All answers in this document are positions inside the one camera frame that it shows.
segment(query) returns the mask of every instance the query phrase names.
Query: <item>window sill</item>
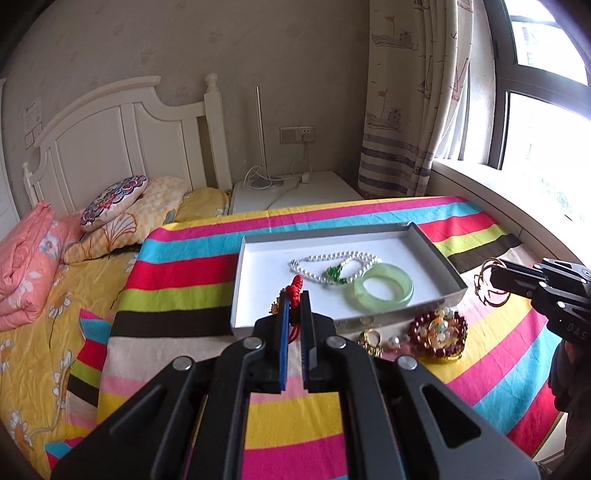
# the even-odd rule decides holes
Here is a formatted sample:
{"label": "window sill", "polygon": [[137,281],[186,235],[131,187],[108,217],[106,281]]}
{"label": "window sill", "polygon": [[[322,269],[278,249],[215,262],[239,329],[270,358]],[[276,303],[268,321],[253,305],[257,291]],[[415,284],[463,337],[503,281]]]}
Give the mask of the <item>window sill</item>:
{"label": "window sill", "polygon": [[510,174],[487,165],[457,160],[434,160],[433,171],[468,189],[548,249],[554,258],[591,264],[591,252],[581,224],[565,217],[541,189],[518,182]]}

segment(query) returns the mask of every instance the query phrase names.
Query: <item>gold ring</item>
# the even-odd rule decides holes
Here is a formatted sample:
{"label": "gold ring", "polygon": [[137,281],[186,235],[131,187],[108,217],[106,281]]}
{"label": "gold ring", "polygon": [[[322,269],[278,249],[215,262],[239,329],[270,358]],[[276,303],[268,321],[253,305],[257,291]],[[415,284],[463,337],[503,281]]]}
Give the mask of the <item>gold ring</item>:
{"label": "gold ring", "polygon": [[[377,343],[374,344],[371,342],[371,340],[369,339],[369,336],[371,334],[377,336]],[[360,344],[369,355],[380,357],[382,356],[382,353],[384,351],[383,347],[380,346],[381,341],[382,336],[379,334],[379,332],[377,330],[374,330],[373,328],[370,328],[368,330],[364,330],[363,333],[359,335],[358,344]]]}
{"label": "gold ring", "polygon": [[[505,290],[498,290],[497,288],[494,288],[492,285],[489,285],[489,283],[485,280],[484,272],[486,270],[490,270],[492,267],[507,268],[505,262],[503,262],[499,258],[487,258],[482,264],[482,267],[480,268],[480,273],[478,275],[474,275],[474,292],[484,305],[490,305],[491,307],[502,307],[505,303],[509,301],[511,293]],[[502,301],[495,303],[490,300],[491,293],[496,295],[506,294],[507,296]]]}

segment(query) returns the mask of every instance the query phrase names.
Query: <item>wall socket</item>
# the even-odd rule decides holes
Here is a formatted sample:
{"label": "wall socket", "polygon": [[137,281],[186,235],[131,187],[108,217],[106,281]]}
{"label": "wall socket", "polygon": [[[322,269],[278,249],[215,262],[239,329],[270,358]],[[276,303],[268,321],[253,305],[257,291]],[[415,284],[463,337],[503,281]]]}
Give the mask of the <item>wall socket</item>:
{"label": "wall socket", "polygon": [[316,141],[316,127],[280,127],[279,143],[314,143]]}

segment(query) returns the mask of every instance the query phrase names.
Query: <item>pillow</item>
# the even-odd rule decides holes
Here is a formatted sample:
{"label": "pillow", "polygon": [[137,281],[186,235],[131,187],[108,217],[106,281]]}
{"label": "pillow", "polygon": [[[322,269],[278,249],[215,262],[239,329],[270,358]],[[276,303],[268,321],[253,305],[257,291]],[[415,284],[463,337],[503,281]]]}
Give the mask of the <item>pillow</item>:
{"label": "pillow", "polygon": [[188,222],[223,216],[228,213],[228,206],[228,196],[222,190],[211,187],[193,190],[184,196],[174,221]]}
{"label": "pillow", "polygon": [[64,262],[91,260],[125,245],[144,243],[152,230],[173,221],[186,191],[183,180],[174,177],[151,179],[142,197],[124,213],[69,246],[64,252]]}
{"label": "pillow", "polygon": [[147,186],[145,175],[134,175],[114,183],[82,212],[80,226],[85,232],[102,227],[130,207]]}

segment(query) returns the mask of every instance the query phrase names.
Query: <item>jade bangle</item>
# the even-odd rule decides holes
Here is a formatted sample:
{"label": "jade bangle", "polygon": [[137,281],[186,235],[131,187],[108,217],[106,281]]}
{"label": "jade bangle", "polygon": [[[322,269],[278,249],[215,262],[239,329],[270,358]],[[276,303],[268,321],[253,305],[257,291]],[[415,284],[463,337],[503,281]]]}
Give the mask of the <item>jade bangle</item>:
{"label": "jade bangle", "polygon": [[[393,300],[374,297],[364,286],[364,282],[368,278],[384,278],[390,283],[398,285],[402,290],[402,295]],[[363,277],[353,282],[353,290],[355,298],[364,308],[374,313],[384,313],[406,305],[413,296],[414,284],[402,268],[387,263],[378,263],[370,268]]]}

